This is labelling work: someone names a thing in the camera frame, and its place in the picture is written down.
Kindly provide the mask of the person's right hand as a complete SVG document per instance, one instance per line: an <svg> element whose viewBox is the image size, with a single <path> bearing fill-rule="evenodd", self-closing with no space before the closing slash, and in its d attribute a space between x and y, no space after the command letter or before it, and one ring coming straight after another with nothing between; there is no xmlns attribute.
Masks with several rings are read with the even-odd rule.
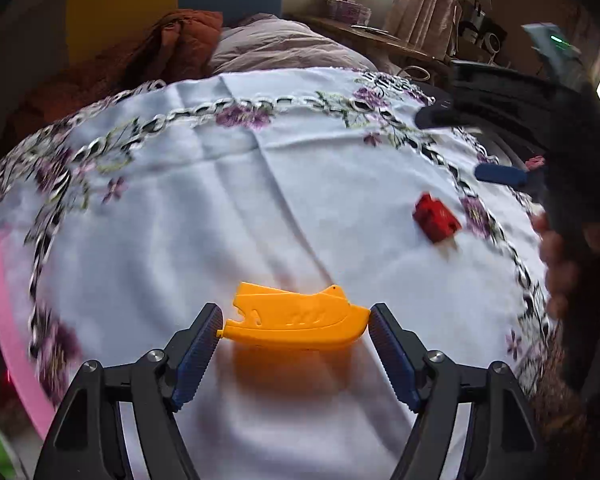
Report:
<svg viewBox="0 0 600 480"><path fill-rule="evenodd" d="M568 311L569 296L578 284L580 268L564 238L550 227L545 212L532 214L530 221L541 239L539 254L546 265L545 286L550 293L546 310L553 320L561 320ZM600 255L600 222L588 224L583 236L588 248Z"/></svg>

